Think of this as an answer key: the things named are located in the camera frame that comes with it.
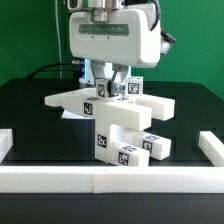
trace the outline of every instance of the black tabletop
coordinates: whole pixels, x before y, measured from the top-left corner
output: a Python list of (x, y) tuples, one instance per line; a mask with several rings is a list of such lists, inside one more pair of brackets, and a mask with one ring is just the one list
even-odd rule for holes
[[(106, 165), (94, 159), (94, 120), (63, 120), (44, 97), (80, 88), (72, 80), (15, 79), (0, 88), (0, 128), (14, 146), (2, 165)], [(200, 84), (144, 82), (175, 99), (175, 116), (146, 131), (170, 138), (171, 155), (149, 166), (212, 166), (199, 132), (224, 141), (224, 101)], [(0, 194), (2, 223), (223, 223), (223, 194)]]

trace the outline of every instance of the green wall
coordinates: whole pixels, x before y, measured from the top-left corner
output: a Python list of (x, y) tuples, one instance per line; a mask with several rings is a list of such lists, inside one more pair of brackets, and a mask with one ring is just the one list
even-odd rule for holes
[[(0, 84), (58, 62), (54, 0), (0, 0)], [(60, 6), (63, 59), (71, 59), (68, 15)]]
[[(163, 81), (201, 83), (224, 99), (224, 1), (160, 0), (162, 28), (176, 37), (159, 63)], [(136, 69), (158, 80), (155, 69)]]
[[(63, 59), (70, 60), (68, 15), (60, 5)], [(159, 63), (163, 81), (202, 83), (224, 99), (224, 1), (160, 0), (162, 28), (177, 38)], [(54, 0), (0, 1), (0, 84), (57, 62)], [(155, 69), (135, 75), (158, 80)]]

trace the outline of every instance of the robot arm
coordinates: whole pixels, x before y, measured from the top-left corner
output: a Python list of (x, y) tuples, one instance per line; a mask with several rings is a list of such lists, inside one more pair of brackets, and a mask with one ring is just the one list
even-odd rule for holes
[[(106, 81), (108, 96), (124, 95), (129, 67), (153, 68), (175, 39), (164, 38), (158, 0), (68, 0), (70, 48), (74, 57), (91, 60), (96, 82)], [(111, 70), (105, 63), (112, 63)]]

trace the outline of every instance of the cable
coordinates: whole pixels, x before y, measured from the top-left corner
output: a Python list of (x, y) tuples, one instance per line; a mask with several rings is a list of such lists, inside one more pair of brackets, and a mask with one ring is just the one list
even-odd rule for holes
[(160, 71), (159, 71), (159, 66), (156, 65), (156, 72), (157, 72), (157, 76), (159, 78), (159, 81), (161, 81), (161, 76), (160, 76)]
[(58, 19), (58, 0), (55, 0), (55, 21), (56, 21), (56, 30), (57, 30), (57, 38), (58, 38), (58, 54), (59, 54), (59, 61), (61, 63), (62, 53), (61, 53), (60, 27), (59, 27), (59, 19)]
[(44, 66), (36, 69), (34, 72), (31, 72), (30, 74), (28, 74), (26, 76), (26, 78), (32, 79), (37, 73), (45, 71), (45, 69), (47, 69), (47, 68), (52, 68), (52, 67), (57, 67), (57, 66), (62, 66), (62, 65), (72, 65), (72, 62), (60, 62), (60, 63), (44, 65)]
[(150, 0), (150, 1), (153, 2), (156, 7), (156, 21), (153, 24), (152, 28), (150, 29), (151, 31), (153, 31), (155, 27), (157, 26), (158, 22), (161, 20), (161, 8), (160, 8), (159, 0)]

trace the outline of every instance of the white foam block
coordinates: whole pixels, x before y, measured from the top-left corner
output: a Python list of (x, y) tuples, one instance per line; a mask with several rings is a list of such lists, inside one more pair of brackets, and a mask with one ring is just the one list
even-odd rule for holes
[(0, 167), (1, 193), (224, 193), (223, 167)]
[(85, 88), (76, 91), (56, 94), (45, 97), (45, 104), (52, 107), (63, 107), (74, 114), (83, 114), (83, 100), (95, 97), (95, 88)]
[(91, 167), (1, 167), (0, 191), (92, 193), (93, 171)]
[(201, 131), (198, 146), (214, 166), (224, 167), (224, 144), (210, 131)]
[(134, 130), (151, 126), (151, 108), (96, 98), (96, 89), (87, 88), (45, 98), (49, 106), (61, 106), (65, 110), (94, 118), (101, 123), (116, 124)]
[(96, 120), (101, 123), (143, 130), (151, 126), (151, 108), (123, 103), (97, 101)]
[(95, 122), (95, 158), (104, 162), (111, 160), (110, 150), (112, 141), (121, 141), (124, 128)]
[(224, 170), (208, 167), (129, 168), (130, 192), (221, 193)]
[(152, 108), (152, 118), (168, 120), (174, 116), (175, 100), (145, 95), (136, 97), (135, 104)]
[(124, 142), (112, 142), (109, 162), (117, 166), (148, 167), (149, 151)]
[(121, 193), (129, 191), (128, 169), (121, 169), (121, 167), (107, 167), (94, 174), (94, 193)]
[(0, 129), (0, 163), (12, 147), (12, 130)]
[(147, 132), (126, 129), (122, 141), (150, 151), (150, 157), (163, 160), (170, 156), (171, 140)]

